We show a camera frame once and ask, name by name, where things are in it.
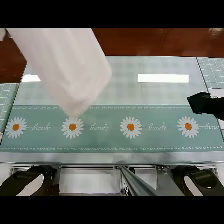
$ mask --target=gingham pattern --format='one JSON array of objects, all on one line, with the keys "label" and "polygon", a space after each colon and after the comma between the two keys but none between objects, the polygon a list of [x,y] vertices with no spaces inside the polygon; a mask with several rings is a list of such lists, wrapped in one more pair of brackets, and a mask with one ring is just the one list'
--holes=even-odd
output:
[{"label": "gingham pattern", "polygon": [[197,60],[207,87],[224,89],[224,59],[198,57]]},{"label": "gingham pattern", "polygon": [[[206,91],[195,57],[108,56],[112,78],[95,105],[188,105],[187,97]],[[29,67],[24,74],[34,74]],[[140,73],[186,74],[188,84],[138,83]],[[40,82],[22,83],[15,105],[55,105]]]},{"label": "gingham pattern", "polygon": [[3,133],[18,88],[16,83],[0,84],[0,132]]}]

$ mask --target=white daisy flower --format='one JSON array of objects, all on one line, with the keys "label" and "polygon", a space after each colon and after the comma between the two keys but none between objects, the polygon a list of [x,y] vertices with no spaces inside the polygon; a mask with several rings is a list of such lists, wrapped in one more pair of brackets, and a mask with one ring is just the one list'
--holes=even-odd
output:
[{"label": "white daisy flower", "polygon": [[177,127],[179,131],[182,131],[182,135],[185,135],[185,137],[194,138],[194,136],[197,136],[199,133],[199,127],[194,118],[182,117],[179,119]]},{"label": "white daisy flower", "polygon": [[126,135],[126,138],[135,138],[141,134],[140,131],[142,130],[140,121],[134,117],[123,119],[120,127],[120,131],[123,131],[123,135]]},{"label": "white daisy flower", "polygon": [[15,117],[8,122],[5,132],[8,138],[17,138],[26,130],[26,121],[21,117]]},{"label": "white daisy flower", "polygon": [[79,118],[68,118],[63,122],[62,131],[66,138],[75,138],[82,134],[83,121]]}]

